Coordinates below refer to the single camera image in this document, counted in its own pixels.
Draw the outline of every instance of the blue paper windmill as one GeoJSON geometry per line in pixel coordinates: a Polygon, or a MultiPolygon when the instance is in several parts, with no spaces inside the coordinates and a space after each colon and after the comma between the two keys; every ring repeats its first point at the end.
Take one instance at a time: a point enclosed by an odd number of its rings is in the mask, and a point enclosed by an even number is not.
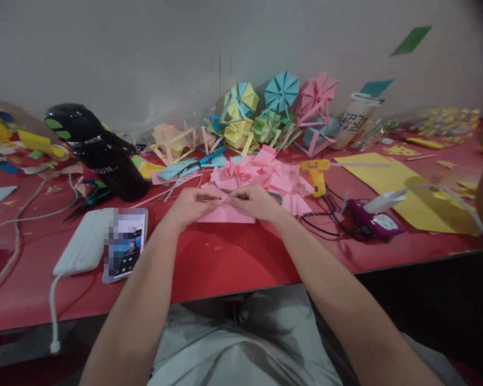
{"type": "Polygon", "coordinates": [[[288,71],[281,72],[272,78],[265,89],[265,110],[261,113],[265,115],[269,110],[276,113],[286,111],[285,122],[290,122],[288,109],[294,103],[295,98],[299,94],[299,79],[294,77],[288,71]]]}

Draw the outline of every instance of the hand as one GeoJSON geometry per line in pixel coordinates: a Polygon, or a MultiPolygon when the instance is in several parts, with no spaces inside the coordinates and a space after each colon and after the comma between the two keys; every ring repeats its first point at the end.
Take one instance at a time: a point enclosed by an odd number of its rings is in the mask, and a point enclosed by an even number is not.
{"type": "Polygon", "coordinates": [[[233,190],[224,201],[257,219],[270,222],[277,221],[284,213],[287,213],[274,197],[256,183],[233,190]]]}
{"type": "Polygon", "coordinates": [[[212,211],[220,205],[221,196],[200,188],[184,188],[159,223],[169,229],[184,231],[187,225],[194,222],[203,213],[212,211]]]}

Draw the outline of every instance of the finger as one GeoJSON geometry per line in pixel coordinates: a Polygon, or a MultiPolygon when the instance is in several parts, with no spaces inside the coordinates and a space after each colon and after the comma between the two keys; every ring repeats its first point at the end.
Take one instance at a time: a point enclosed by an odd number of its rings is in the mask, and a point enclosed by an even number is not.
{"type": "Polygon", "coordinates": [[[199,208],[200,208],[200,212],[201,213],[205,213],[205,212],[211,212],[213,210],[215,210],[216,208],[218,208],[218,206],[221,204],[222,200],[219,200],[219,199],[213,199],[211,201],[207,201],[207,202],[201,202],[201,203],[197,203],[199,204],[199,208]]]}
{"type": "Polygon", "coordinates": [[[249,199],[251,198],[250,190],[251,190],[250,185],[242,186],[230,192],[229,197],[249,199]]]}
{"type": "Polygon", "coordinates": [[[236,197],[228,197],[225,202],[244,211],[248,211],[248,206],[250,205],[249,201],[236,197]]]}
{"type": "Polygon", "coordinates": [[[222,199],[221,195],[207,189],[193,188],[192,194],[195,200],[222,199]]]}

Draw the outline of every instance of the white wall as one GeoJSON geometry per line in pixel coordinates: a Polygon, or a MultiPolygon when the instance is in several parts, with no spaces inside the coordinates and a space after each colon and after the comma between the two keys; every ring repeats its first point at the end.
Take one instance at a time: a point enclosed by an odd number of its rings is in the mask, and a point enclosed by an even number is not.
{"type": "Polygon", "coordinates": [[[473,3],[0,0],[0,100],[36,118],[80,102],[113,131],[141,132],[201,115],[236,81],[264,88],[289,70],[301,82],[319,71],[338,79],[334,113],[367,81],[389,78],[381,114],[483,109],[483,10],[473,3]],[[422,25],[434,27],[416,51],[390,57],[422,25]]]}

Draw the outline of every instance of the charging cable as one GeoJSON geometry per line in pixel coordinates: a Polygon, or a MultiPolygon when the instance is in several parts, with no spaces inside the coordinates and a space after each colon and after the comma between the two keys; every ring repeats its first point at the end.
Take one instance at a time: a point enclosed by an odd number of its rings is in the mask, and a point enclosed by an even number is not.
{"type": "MultiPolygon", "coordinates": [[[[13,222],[14,223],[14,229],[16,230],[16,238],[15,238],[15,241],[14,241],[14,252],[13,252],[11,258],[9,259],[9,261],[7,262],[7,264],[5,265],[5,267],[0,272],[0,279],[6,274],[6,272],[9,270],[11,265],[16,261],[16,259],[18,258],[18,255],[20,253],[21,233],[20,233],[20,227],[19,227],[18,223],[20,221],[38,220],[38,219],[42,219],[42,218],[45,218],[45,217],[53,216],[55,214],[64,212],[65,210],[71,208],[72,205],[77,202],[77,200],[79,198],[79,193],[78,193],[77,189],[75,189],[75,186],[72,184],[71,173],[68,173],[68,181],[70,183],[72,190],[75,192],[75,200],[69,206],[65,207],[64,209],[53,212],[53,213],[44,214],[42,216],[20,219],[23,211],[38,196],[38,194],[40,193],[41,189],[43,189],[45,184],[48,181],[50,181],[52,178],[56,177],[57,175],[59,175],[59,173],[56,173],[56,174],[48,177],[46,180],[44,180],[39,185],[39,187],[36,190],[36,192],[34,193],[34,195],[25,203],[25,205],[23,205],[20,208],[20,210],[18,211],[18,214],[16,215],[16,218],[14,220],[9,220],[9,221],[6,221],[6,222],[3,222],[3,223],[0,224],[0,227],[1,227],[3,225],[10,224],[11,222],[13,222]]],[[[50,298],[49,299],[50,300],[50,314],[51,314],[51,317],[52,317],[52,332],[54,334],[54,336],[52,338],[52,343],[50,344],[50,352],[53,353],[53,354],[59,352],[59,350],[61,349],[61,344],[59,343],[59,340],[56,339],[56,337],[58,335],[58,331],[57,331],[57,315],[56,315],[56,312],[55,312],[55,287],[57,285],[57,282],[61,278],[61,276],[62,276],[62,274],[58,275],[55,278],[55,280],[52,282],[52,286],[50,287],[50,296],[49,296],[49,298],[50,298]]]]}

